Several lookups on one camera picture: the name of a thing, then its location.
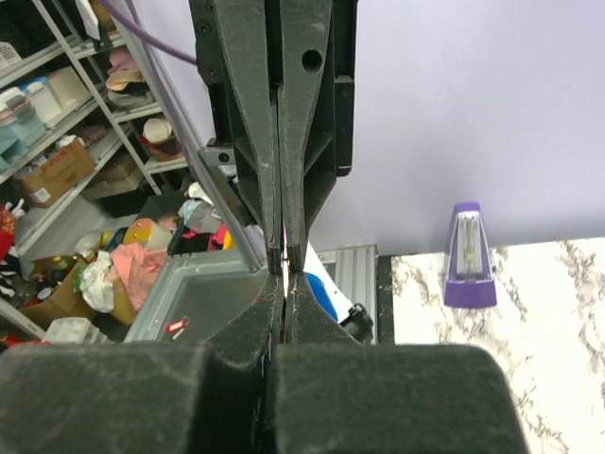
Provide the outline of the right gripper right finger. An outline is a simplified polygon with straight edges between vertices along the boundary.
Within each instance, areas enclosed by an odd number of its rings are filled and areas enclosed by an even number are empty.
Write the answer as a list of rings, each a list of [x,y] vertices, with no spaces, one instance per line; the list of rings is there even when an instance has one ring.
[[[311,343],[321,313],[291,274],[273,363],[279,453],[526,453],[502,369],[471,345]]]

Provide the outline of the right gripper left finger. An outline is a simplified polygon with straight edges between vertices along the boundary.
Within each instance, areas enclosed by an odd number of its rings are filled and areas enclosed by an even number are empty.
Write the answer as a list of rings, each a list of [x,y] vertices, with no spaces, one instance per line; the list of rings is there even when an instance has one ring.
[[[1,357],[5,453],[259,453],[283,281],[209,340],[44,344]]]

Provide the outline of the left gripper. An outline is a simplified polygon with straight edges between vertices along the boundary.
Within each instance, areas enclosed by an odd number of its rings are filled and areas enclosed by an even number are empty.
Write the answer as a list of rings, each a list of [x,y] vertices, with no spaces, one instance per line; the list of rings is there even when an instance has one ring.
[[[196,65],[215,126],[211,148],[238,166],[239,191],[262,226],[268,271],[304,268],[310,227],[352,170],[355,1],[192,1]]]

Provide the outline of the blue key tag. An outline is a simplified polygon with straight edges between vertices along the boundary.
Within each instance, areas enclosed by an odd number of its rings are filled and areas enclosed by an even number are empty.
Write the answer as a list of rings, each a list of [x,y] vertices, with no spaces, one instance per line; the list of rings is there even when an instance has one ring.
[[[332,304],[322,280],[317,275],[310,272],[306,273],[306,277],[318,304],[335,322],[338,322],[336,309]]]

